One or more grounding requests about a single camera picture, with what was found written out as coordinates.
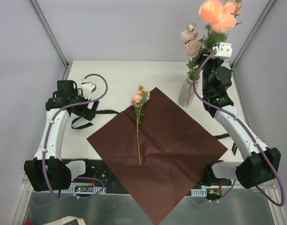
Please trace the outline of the bright orange rose stem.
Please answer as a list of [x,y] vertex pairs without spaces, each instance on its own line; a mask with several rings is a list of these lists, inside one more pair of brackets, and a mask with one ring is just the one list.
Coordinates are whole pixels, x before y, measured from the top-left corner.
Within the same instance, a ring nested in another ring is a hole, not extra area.
[[199,9],[200,17],[206,22],[207,35],[205,36],[204,46],[207,50],[218,42],[227,39],[227,29],[221,24],[223,16],[223,4],[220,0],[206,0]]

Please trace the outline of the light pink rose stem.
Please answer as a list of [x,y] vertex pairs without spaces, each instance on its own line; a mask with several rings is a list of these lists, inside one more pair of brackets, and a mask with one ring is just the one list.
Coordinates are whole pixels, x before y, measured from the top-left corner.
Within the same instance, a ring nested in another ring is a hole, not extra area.
[[180,41],[185,44],[185,51],[189,56],[188,63],[186,64],[189,71],[188,77],[194,80],[197,73],[197,57],[203,46],[204,39],[198,39],[198,32],[195,30],[195,23],[187,26],[186,30],[179,35]]

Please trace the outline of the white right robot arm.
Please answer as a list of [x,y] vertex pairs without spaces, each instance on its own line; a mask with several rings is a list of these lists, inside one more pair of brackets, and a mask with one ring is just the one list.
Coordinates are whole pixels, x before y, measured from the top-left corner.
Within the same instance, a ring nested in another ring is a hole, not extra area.
[[210,165],[204,174],[205,181],[215,185],[221,178],[237,180],[246,189],[257,187],[276,179],[281,154],[277,148],[269,148],[240,118],[227,93],[231,86],[232,71],[222,66],[223,60],[215,53],[203,50],[198,58],[198,72],[202,73],[202,100],[205,110],[227,131],[237,145],[243,162],[218,161]]

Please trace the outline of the orange pink rose stem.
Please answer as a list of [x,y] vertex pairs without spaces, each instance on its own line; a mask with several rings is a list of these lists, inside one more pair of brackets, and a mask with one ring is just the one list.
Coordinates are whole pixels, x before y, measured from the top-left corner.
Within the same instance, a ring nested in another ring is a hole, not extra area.
[[211,30],[218,33],[228,33],[237,24],[236,17],[241,11],[241,0],[227,0],[223,5],[221,16],[211,23]]

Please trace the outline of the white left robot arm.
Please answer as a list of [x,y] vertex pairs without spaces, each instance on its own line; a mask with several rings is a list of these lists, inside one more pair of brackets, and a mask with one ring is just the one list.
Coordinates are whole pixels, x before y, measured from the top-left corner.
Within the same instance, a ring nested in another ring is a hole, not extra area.
[[96,85],[83,81],[78,87],[72,80],[57,82],[57,90],[45,104],[46,124],[39,148],[32,160],[24,163],[24,171],[36,192],[64,190],[70,187],[76,177],[81,182],[92,179],[92,170],[86,161],[73,160],[65,164],[61,159],[64,132],[72,114],[88,121],[84,128],[91,126],[99,101],[88,107],[88,101]]

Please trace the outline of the red and maroon wrapping paper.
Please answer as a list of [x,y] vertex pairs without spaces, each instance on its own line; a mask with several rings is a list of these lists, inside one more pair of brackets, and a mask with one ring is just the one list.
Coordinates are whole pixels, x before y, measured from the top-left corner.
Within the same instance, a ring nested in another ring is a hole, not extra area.
[[158,88],[143,113],[137,125],[128,107],[88,142],[157,225],[227,148]]

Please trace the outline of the pink artificial flower bouquet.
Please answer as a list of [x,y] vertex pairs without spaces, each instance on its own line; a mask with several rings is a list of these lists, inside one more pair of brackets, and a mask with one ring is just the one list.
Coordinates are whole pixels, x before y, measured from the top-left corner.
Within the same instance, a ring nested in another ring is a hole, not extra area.
[[136,115],[136,143],[139,165],[142,164],[140,143],[139,143],[139,126],[141,124],[141,117],[144,116],[143,105],[150,99],[150,92],[146,90],[142,85],[139,86],[138,92],[132,97],[132,105],[134,107],[134,114]]

